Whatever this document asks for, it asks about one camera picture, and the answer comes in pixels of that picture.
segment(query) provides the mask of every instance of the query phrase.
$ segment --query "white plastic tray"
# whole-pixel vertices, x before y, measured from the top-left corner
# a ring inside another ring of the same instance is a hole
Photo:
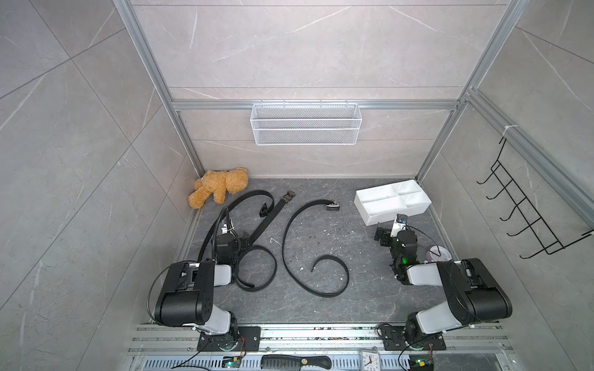
[[[366,226],[393,221],[396,214],[422,214],[429,205],[431,200],[414,180],[360,189],[355,195],[355,206]]]

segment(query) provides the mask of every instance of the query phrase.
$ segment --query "comb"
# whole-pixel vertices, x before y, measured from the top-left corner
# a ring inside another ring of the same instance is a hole
[[[326,356],[321,357],[294,357],[281,354],[262,356],[260,368],[263,370],[299,371],[303,366],[319,366],[330,370],[332,360]]]

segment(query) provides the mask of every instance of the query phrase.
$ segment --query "dark marble floor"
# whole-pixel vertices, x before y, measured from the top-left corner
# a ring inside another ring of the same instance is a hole
[[[353,200],[357,189],[393,183],[394,179],[251,179],[245,191],[264,189],[278,201],[288,190],[296,197],[288,203],[256,241],[269,248],[278,260],[276,278],[266,289],[248,293],[236,285],[215,287],[214,302],[232,311],[239,322],[388,322],[405,321],[409,313],[427,309],[445,300],[443,290],[436,287],[403,286],[392,273],[390,251],[373,241],[375,226],[366,227]],[[237,196],[227,194],[226,204]],[[309,201],[333,199],[340,211],[325,211],[322,205],[300,214],[287,236],[285,256],[289,269],[304,283],[316,290],[336,291],[346,277],[342,267],[333,261],[320,262],[315,271],[311,265],[323,254],[340,257],[350,269],[350,284],[335,298],[314,296],[295,283],[287,274],[280,255],[280,243],[291,215]],[[249,198],[237,206],[231,217],[239,233],[253,232],[261,219],[258,212],[265,196]],[[221,205],[210,198],[198,221],[188,259],[195,259],[206,232],[218,216]],[[384,227],[391,227],[391,222]],[[441,243],[429,212],[409,218],[409,224],[428,233]],[[432,246],[425,236],[419,243]],[[207,248],[205,258],[210,256]],[[425,251],[419,250],[424,260]],[[274,263],[264,252],[251,252],[241,262],[239,276],[254,284],[265,282]]]

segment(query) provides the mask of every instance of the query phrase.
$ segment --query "wire basket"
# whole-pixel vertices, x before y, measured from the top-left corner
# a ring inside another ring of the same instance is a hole
[[[356,103],[258,103],[249,119],[257,145],[355,144]]]

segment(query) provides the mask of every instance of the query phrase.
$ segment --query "brown teddy bear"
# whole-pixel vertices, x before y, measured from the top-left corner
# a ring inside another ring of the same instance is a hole
[[[208,197],[214,194],[214,201],[222,204],[225,193],[232,195],[243,191],[248,186],[248,171],[241,167],[231,171],[208,171],[201,179],[194,183],[195,192],[188,197],[189,205],[195,209],[201,208]]]

